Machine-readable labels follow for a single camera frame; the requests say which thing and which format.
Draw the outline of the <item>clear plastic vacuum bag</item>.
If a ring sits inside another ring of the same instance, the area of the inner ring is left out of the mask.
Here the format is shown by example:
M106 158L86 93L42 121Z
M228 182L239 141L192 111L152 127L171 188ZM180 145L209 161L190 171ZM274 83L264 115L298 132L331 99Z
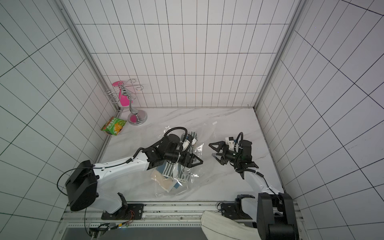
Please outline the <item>clear plastic vacuum bag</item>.
M152 165L151 180L157 199L188 194L213 174L215 159L209 141L216 140L217 122L190 128L167 126L152 152L161 160Z

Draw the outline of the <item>teal and beige towel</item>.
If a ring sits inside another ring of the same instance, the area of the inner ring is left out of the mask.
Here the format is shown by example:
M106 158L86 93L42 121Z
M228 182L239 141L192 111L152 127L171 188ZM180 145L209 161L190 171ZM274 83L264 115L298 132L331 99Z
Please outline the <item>teal and beige towel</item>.
M182 186L178 179L179 170L176 168L156 169L151 174L151 179L157 182L160 187L166 192L170 192L172 189L177 189Z

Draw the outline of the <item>green white striped towel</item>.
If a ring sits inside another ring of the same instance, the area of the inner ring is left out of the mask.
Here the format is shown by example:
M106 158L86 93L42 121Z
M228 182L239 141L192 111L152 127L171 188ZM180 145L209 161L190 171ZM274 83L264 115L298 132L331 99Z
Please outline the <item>green white striped towel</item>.
M188 153L191 153L193 154L194 153L194 146L190 146L188 148ZM176 168L179 170L179 176L178 176L178 179L179 181L182 183L187 183L190 179L190 170L187 168L187 167L184 167L182 165L180 165L179 163L177 164L170 164L168 162L164 162L163 165L157 167L156 169L166 169L166 170L170 170L171 168Z

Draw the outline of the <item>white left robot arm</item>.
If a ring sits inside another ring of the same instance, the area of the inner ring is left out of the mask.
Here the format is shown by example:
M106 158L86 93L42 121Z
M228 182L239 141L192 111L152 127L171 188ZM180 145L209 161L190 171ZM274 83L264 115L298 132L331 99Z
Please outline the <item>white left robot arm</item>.
M92 164L81 162L77 168L67 172L70 177L65 183L64 195L68 197L70 210L78 212L88 207L103 210L109 214L119 211L126 200L122 194L115 198L101 191L102 186L136 172L144 172L162 166L164 163L183 166L188 169L203 163L193 150L197 134L184 127L167 130L163 137L147 148L138 148L133 156L116 161Z

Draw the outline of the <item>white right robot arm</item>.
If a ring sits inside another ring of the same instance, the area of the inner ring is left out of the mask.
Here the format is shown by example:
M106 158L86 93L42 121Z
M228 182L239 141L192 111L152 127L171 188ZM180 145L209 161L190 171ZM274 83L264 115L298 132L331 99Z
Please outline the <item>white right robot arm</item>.
M221 164L231 164L258 196L256 203L241 200L241 211L256 220L262 240L299 240L299 228L293 199L269 185L252 160L252 142L233 140L210 143L213 157Z

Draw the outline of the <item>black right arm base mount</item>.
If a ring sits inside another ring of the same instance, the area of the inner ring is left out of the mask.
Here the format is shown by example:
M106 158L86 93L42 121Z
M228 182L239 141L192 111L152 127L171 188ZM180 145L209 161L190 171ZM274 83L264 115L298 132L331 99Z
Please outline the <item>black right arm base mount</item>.
M222 216L231 220L251 220L252 218L242 210L242 199L255 199L252 195L237 195L234 202L219 202L217 210Z

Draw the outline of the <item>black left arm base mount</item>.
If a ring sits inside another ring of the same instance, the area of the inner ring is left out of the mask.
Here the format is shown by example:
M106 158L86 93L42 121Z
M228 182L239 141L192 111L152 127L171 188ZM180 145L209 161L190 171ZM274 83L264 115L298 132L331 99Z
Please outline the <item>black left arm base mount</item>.
M128 204L124 195L122 193L118 193L122 205L121 207L114 212L113 214L103 212L101 219L102 220L141 220L144 210L144 204Z

